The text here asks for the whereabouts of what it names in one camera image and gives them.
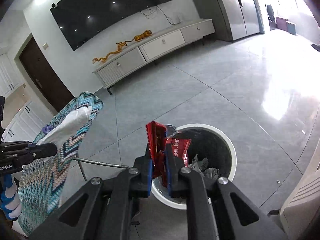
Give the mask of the blue white gloved left hand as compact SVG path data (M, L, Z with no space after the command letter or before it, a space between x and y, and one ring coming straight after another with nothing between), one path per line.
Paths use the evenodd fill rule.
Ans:
M12 174L6 174L1 178L1 210L7 220L16 221L22 213L22 205L17 192L17 184Z

